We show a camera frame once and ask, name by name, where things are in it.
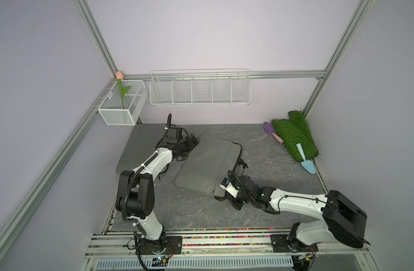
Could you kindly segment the grey laptop bag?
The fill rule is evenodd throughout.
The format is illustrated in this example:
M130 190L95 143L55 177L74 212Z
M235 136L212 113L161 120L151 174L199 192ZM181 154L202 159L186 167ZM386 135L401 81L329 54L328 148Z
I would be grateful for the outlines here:
M243 161L243 147L235 142L200 136L199 144L191 151L175 185L205 196L224 199L226 190L220 187L227 172L237 173L248 165Z
M117 164L116 173L131 171L154 152L154 145L165 133L165 124L138 124L133 127Z

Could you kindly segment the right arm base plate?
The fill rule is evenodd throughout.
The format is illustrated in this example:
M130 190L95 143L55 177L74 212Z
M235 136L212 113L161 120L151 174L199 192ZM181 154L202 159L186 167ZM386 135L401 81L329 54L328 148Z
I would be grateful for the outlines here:
M275 253L280 252L318 252L317 244L305 245L297 238L289 238L287 234L272 234L272 248Z

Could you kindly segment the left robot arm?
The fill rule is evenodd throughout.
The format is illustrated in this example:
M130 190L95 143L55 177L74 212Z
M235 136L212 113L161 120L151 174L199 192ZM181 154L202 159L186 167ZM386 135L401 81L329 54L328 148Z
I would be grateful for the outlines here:
M175 159L186 160L199 140L186 129L170 125L153 146L153 153L138 167L123 171L118 183L115 209L122 221L141 231L141 238L150 242L165 239L164 226L154 213L155 179Z

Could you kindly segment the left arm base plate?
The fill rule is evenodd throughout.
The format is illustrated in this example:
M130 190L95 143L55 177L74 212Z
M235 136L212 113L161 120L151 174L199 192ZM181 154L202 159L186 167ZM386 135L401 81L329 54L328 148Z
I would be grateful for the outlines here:
M137 245L140 255L180 255L182 253L182 247L182 236L160 237L155 241L143 238Z

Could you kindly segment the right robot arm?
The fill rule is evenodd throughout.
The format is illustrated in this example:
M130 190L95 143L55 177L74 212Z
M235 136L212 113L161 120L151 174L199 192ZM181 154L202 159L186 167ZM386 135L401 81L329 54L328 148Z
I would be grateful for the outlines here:
M313 222L296 222L289 234L274 234L273 248L280 252L316 252L317 244L340 242L352 248L363 248L367 214L342 193L310 195L286 192L274 187L259 187L249 176L229 171L220 187L236 210L244 204L270 215L283 211L314 218Z

